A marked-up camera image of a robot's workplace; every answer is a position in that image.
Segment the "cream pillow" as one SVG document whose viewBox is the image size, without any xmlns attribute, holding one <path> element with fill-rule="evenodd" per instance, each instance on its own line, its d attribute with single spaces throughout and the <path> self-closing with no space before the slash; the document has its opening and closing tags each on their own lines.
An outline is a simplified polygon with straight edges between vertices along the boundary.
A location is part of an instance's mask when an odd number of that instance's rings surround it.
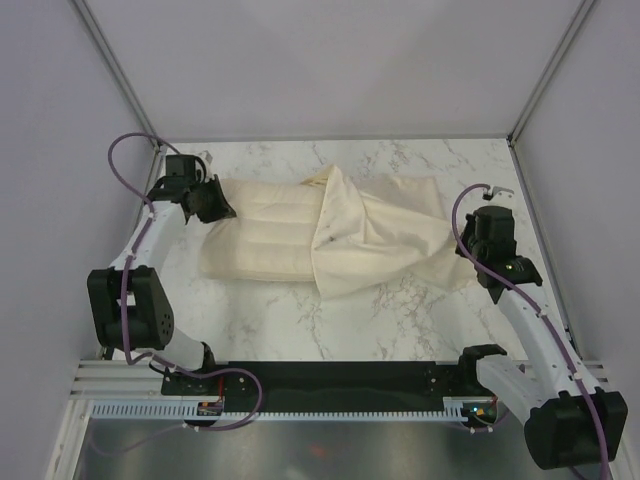
<svg viewBox="0 0 640 480">
<path fill-rule="evenodd" d="M 218 280 L 312 282 L 311 243 L 324 198 L 314 185 L 223 179 L 236 212 L 215 222 L 199 254 L 199 270 Z"/>
</svg>

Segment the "cream satin pillowcase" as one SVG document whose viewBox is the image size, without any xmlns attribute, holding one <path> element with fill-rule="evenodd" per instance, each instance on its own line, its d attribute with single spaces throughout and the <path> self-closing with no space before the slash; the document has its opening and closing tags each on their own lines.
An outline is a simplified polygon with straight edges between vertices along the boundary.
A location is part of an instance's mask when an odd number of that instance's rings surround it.
<svg viewBox="0 0 640 480">
<path fill-rule="evenodd" d="M 355 182 L 337 166 L 304 181 L 324 192 L 310 254 L 324 299 L 411 273 L 448 291 L 475 279 L 455 253 L 436 178 L 383 174 Z"/>
</svg>

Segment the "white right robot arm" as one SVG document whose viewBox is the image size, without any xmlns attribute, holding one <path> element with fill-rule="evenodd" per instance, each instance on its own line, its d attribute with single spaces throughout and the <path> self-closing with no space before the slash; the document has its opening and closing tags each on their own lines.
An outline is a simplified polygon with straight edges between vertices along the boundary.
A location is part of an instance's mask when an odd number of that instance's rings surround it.
<svg viewBox="0 0 640 480">
<path fill-rule="evenodd" d="M 469 394 L 490 390 L 523 426 L 529 453 L 543 470 L 599 465 L 611 476 L 628 415 L 617 391 L 607 391 L 547 313 L 542 278 L 516 252 L 510 209 L 488 205 L 467 215 L 456 237 L 458 255 L 469 259 L 479 284 L 516 332 L 533 373 L 523 373 L 496 347 L 457 369 Z"/>
</svg>

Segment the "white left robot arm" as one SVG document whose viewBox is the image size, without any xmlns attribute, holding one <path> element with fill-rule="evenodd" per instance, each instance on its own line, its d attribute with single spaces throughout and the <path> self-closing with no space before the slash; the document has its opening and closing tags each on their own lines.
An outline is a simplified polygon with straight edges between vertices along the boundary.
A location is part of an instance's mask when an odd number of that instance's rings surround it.
<svg viewBox="0 0 640 480">
<path fill-rule="evenodd" d="M 184 383 L 208 394 L 219 380 L 213 353 L 178 328 L 160 271 L 190 220 L 212 224 L 236 212 L 218 176 L 196 155 L 168 155 L 165 175 L 142 200 L 140 221 L 124 250 L 87 279 L 97 339 L 102 347 L 124 353 L 130 364 L 148 358 L 185 371 Z"/>
</svg>

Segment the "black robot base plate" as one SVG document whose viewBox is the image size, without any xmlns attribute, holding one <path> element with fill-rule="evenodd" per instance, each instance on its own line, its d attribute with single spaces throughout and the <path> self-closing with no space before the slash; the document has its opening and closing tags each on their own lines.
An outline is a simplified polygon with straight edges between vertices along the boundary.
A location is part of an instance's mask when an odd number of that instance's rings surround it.
<svg viewBox="0 0 640 480">
<path fill-rule="evenodd" d="M 442 411 L 444 399 L 490 398 L 470 365 L 434 361 L 236 361 L 221 376 L 164 378 L 165 396 L 221 394 L 228 413 L 329 414 Z"/>
</svg>

